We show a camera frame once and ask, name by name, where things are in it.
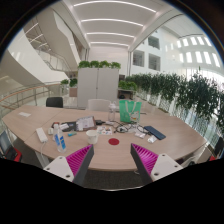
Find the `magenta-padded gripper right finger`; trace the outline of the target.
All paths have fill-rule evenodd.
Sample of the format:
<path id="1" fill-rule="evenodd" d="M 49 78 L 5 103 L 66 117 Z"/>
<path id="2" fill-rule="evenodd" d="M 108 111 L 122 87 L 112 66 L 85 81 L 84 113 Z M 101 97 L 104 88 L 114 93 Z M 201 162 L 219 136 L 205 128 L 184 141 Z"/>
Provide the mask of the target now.
<path id="1" fill-rule="evenodd" d="M 131 144 L 130 152 L 144 185 L 182 169 L 181 165 L 165 153 L 156 154 L 134 143 Z"/>

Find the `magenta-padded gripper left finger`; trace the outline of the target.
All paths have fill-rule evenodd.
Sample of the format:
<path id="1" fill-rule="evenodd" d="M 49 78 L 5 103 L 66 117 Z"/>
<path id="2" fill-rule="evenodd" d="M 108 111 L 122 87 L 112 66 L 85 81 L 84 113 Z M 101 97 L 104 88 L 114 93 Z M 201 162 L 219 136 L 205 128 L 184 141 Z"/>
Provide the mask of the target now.
<path id="1" fill-rule="evenodd" d="M 58 156 L 44 170 L 82 186 L 93 155 L 94 146 L 90 144 L 67 157 Z"/>

